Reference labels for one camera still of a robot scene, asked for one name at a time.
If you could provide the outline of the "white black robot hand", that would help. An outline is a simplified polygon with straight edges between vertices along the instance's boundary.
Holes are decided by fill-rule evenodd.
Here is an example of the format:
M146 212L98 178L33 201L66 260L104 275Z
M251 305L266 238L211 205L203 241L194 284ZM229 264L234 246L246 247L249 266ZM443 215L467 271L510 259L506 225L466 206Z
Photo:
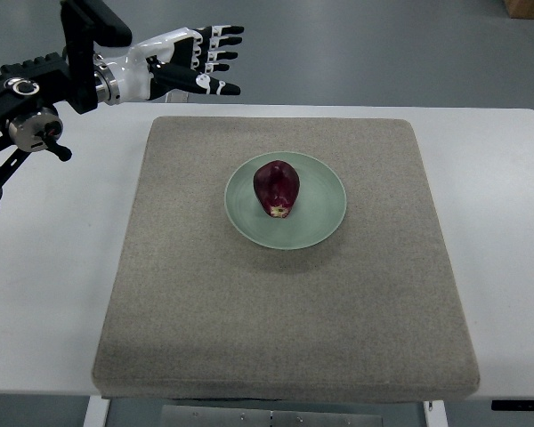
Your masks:
M242 42L234 25L179 28L131 46L118 57L93 57L98 102L118 105L153 101L172 90L237 96L240 88L213 76L238 57L228 48Z

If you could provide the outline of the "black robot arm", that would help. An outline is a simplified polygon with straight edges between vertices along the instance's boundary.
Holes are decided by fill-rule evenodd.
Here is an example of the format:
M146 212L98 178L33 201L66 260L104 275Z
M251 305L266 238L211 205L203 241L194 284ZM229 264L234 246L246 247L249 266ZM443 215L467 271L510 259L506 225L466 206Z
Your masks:
M79 114L96 109L107 85L98 85L93 47L125 47L129 27L102 1L64 1L61 23L66 40L56 52L0 68L0 199L4 184L28 156L45 150L60 161L70 149L59 144L63 124L55 103L66 101Z

